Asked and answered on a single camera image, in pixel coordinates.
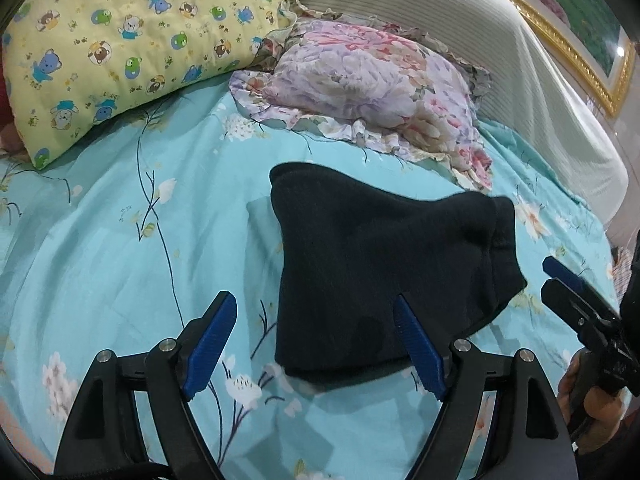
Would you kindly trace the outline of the right hand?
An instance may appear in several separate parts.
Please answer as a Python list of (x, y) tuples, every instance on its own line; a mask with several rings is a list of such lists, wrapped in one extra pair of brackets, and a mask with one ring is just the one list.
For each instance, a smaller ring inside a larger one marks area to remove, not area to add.
[[(577, 382), (584, 353), (585, 350), (579, 350), (574, 354), (558, 385), (558, 403), (566, 422), (570, 421), (572, 414), (570, 394)], [(621, 391), (617, 396), (610, 396), (601, 388), (592, 387), (586, 394), (584, 409), (593, 422), (577, 440), (576, 451), (579, 454), (596, 452), (613, 439), (626, 413), (626, 393)]]

